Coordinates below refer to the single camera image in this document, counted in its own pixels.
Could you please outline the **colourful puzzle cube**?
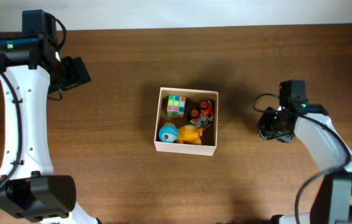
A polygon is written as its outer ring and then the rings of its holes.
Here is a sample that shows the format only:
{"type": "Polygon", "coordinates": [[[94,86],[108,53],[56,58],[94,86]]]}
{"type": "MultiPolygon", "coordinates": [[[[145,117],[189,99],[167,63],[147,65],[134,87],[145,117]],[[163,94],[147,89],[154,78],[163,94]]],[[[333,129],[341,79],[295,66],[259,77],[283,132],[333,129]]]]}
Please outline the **colourful puzzle cube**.
{"type": "Polygon", "coordinates": [[[169,95],[167,104],[167,116],[171,118],[183,118],[186,107],[185,96],[169,95]]]}

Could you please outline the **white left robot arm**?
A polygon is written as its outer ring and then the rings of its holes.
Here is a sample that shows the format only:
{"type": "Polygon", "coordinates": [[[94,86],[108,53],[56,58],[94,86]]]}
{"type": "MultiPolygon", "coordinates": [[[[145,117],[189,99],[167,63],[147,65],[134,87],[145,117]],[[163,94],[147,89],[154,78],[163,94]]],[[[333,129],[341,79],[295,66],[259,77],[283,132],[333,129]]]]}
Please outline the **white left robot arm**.
{"type": "Polygon", "coordinates": [[[32,223],[98,223],[78,203],[74,179],[54,173],[47,140],[52,93],[90,81],[79,57],[60,57],[63,24],[43,10],[22,13],[22,32],[0,38],[4,156],[0,209],[32,223]]]}

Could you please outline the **white cardboard box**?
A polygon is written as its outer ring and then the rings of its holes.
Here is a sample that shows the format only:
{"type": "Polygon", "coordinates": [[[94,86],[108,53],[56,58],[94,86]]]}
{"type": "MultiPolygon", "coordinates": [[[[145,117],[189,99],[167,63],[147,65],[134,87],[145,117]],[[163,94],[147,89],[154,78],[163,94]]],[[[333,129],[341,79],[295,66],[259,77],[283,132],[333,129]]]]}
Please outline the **white cardboard box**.
{"type": "Polygon", "coordinates": [[[156,129],[154,144],[157,151],[161,152],[175,152],[183,154],[196,154],[203,156],[212,156],[217,147],[217,117],[218,117],[218,99],[219,93],[216,91],[207,90],[188,90],[180,88],[160,88],[158,100],[158,112],[156,118],[156,129]],[[186,107],[183,118],[171,118],[167,116],[167,104],[169,95],[185,96],[186,107]],[[196,105],[201,100],[211,100],[214,109],[214,121],[203,128],[203,135],[201,137],[202,144],[179,144],[161,142],[159,140],[159,130],[165,123],[173,123],[178,129],[191,124],[188,120],[188,113],[196,108],[196,105]]]}

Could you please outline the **red toy monster truck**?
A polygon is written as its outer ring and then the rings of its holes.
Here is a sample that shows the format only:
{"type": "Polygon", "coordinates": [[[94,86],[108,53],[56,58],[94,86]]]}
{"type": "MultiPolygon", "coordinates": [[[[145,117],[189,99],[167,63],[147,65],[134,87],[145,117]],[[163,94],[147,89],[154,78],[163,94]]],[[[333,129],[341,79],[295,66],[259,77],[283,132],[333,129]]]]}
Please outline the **red toy monster truck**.
{"type": "Polygon", "coordinates": [[[189,122],[196,128],[205,128],[214,121],[214,109],[211,100],[201,100],[196,108],[188,113],[189,122]]]}

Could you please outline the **blue egg-shaped toy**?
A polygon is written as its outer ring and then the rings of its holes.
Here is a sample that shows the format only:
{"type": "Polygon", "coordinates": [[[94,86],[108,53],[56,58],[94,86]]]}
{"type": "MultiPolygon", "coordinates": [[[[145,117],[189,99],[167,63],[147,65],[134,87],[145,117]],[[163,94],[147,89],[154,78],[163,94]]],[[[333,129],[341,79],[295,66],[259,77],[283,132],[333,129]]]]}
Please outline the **blue egg-shaped toy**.
{"type": "Polygon", "coordinates": [[[178,128],[173,123],[165,123],[158,136],[161,142],[175,143],[179,137],[178,128]]]}

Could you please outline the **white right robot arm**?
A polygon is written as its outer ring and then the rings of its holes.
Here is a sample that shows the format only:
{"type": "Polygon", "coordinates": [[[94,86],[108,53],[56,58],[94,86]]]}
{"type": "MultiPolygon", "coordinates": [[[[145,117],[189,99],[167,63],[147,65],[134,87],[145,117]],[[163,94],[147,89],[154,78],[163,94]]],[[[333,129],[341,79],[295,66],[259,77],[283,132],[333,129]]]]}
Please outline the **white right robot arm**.
{"type": "Polygon", "coordinates": [[[352,223],[352,150],[333,127],[322,105],[309,104],[303,80],[279,84],[280,106],[263,110],[257,123],[259,136],[290,143],[300,140],[319,173],[306,180],[295,197],[292,215],[274,215],[271,223],[352,223]],[[314,203],[307,213],[299,211],[305,188],[322,178],[314,203]]]}

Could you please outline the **yellow toy figure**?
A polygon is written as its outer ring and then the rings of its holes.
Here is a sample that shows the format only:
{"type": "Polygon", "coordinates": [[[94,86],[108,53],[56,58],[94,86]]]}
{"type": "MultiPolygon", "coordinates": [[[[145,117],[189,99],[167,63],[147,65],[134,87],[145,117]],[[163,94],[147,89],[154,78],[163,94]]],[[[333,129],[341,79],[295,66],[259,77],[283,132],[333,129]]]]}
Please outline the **yellow toy figure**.
{"type": "Polygon", "coordinates": [[[194,125],[188,124],[178,129],[178,140],[179,144],[195,144],[201,145],[201,137],[203,135],[203,129],[197,128],[194,125]]]}

